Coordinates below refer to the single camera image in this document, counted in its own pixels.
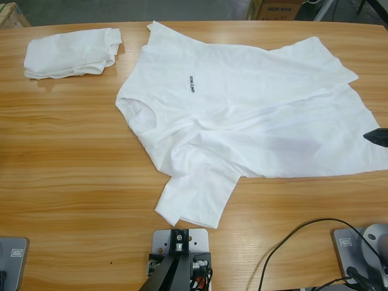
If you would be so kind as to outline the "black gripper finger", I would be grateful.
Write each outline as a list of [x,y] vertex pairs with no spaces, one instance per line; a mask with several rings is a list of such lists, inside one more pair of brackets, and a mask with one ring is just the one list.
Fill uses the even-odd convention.
[[377,128],[363,134],[363,137],[373,144],[388,148],[388,128]]

